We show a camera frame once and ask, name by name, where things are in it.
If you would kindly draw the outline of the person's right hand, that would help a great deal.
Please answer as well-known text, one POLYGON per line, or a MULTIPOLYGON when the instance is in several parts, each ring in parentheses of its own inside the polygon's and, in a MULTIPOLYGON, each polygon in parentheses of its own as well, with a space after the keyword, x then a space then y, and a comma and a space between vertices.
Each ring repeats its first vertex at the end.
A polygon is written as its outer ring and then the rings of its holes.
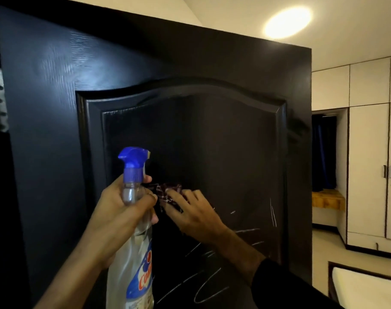
POLYGON ((229 232, 218 214, 200 190, 185 189, 182 194, 168 189, 167 194, 178 203, 186 216, 186 226, 180 231, 197 241, 217 245, 219 239, 229 232))

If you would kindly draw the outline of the person's left hand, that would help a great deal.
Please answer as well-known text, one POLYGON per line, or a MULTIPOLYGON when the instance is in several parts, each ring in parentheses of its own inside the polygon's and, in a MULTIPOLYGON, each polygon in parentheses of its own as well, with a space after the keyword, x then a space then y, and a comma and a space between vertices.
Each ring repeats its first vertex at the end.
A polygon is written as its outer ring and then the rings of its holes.
MULTIPOLYGON (((132 210, 131 205, 126 205, 123 202, 122 192, 123 175, 120 175, 102 191, 83 235, 86 241, 103 241, 104 244, 115 244, 122 247, 131 238, 141 219, 146 214, 155 213, 154 208, 151 210, 132 210)), ((144 195, 149 193, 152 192, 145 188, 144 195)))

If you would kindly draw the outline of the dark patterned cleaning cloth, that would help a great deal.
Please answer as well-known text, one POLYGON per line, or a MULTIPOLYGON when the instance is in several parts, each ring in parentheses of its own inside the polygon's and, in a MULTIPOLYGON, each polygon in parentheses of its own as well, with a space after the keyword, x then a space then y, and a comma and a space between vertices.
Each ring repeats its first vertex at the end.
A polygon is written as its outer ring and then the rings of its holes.
POLYGON ((177 211, 180 213, 183 213, 183 210, 181 207, 178 205, 176 201, 174 201, 166 192, 166 190, 171 189, 179 194, 182 194, 182 185, 181 184, 172 184, 172 183, 163 183, 163 184, 158 184, 158 183, 153 183, 153 184, 148 184, 146 186, 147 189, 149 189, 152 193, 156 194, 158 197, 158 200, 160 200, 163 203, 168 203, 172 207, 174 207, 177 211))

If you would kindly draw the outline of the clear spray bottle blue nozzle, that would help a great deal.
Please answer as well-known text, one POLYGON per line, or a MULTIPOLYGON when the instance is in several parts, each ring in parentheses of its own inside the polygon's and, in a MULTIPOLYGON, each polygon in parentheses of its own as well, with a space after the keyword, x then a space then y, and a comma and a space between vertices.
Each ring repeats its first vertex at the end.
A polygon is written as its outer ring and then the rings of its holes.
MULTIPOLYGON (((150 152, 139 147, 124 148, 122 199, 130 207, 145 194, 145 163, 150 152)), ((147 211, 131 238, 117 251, 107 274, 106 309, 153 309, 152 214, 147 211)))

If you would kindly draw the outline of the person's left forearm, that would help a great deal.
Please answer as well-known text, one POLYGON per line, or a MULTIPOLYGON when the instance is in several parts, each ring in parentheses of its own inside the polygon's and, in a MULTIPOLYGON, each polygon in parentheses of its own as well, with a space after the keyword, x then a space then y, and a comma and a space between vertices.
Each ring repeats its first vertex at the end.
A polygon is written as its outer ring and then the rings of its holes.
POLYGON ((82 309, 120 245, 80 241, 33 309, 82 309))

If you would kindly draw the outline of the person's right forearm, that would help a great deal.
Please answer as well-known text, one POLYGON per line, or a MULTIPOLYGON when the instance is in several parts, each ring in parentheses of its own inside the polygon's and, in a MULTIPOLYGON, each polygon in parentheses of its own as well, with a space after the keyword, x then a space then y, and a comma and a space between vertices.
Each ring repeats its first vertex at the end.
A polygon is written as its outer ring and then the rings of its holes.
POLYGON ((226 226, 214 228, 208 238, 245 279, 258 309, 344 309, 226 226))

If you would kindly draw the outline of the dark wooden panel door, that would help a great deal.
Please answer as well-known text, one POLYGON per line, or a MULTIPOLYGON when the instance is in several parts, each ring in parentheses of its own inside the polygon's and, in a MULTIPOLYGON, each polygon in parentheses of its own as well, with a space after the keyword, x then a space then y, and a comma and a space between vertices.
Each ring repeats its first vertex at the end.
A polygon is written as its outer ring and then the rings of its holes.
POLYGON ((69 0, 0 0, 0 287, 32 308, 128 146, 312 283, 311 49, 69 0))

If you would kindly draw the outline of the yellow wooden window seat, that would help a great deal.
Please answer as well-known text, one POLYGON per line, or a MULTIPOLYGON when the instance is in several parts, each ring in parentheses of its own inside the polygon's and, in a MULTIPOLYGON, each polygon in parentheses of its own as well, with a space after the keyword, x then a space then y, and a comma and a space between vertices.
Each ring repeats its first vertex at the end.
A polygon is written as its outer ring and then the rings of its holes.
POLYGON ((324 189, 320 192, 312 192, 312 207, 344 211, 346 199, 336 189, 324 189))

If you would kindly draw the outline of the blue curtain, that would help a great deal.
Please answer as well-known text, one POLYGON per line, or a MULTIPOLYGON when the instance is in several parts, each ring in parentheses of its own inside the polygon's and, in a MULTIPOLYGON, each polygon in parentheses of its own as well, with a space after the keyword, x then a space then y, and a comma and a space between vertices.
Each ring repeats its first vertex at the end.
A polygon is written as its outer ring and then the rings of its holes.
POLYGON ((337 117, 312 115, 312 191, 336 188, 337 117))

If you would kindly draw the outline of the white wardrobe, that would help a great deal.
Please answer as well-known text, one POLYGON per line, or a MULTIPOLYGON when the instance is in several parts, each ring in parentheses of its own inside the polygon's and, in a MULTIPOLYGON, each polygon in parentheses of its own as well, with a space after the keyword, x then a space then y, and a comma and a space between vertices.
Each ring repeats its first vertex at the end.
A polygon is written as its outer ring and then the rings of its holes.
POLYGON ((346 209, 312 207, 313 226, 391 258, 391 56, 313 72, 314 114, 337 117, 335 189, 346 209))

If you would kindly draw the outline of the round ceiling light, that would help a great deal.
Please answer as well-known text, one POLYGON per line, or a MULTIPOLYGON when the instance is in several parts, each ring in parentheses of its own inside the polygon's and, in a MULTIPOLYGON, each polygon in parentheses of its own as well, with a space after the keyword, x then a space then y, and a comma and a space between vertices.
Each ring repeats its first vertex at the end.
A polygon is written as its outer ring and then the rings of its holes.
POLYGON ((273 15, 264 25, 263 34, 269 39, 286 39, 305 29, 312 20, 306 6, 293 6, 273 15))

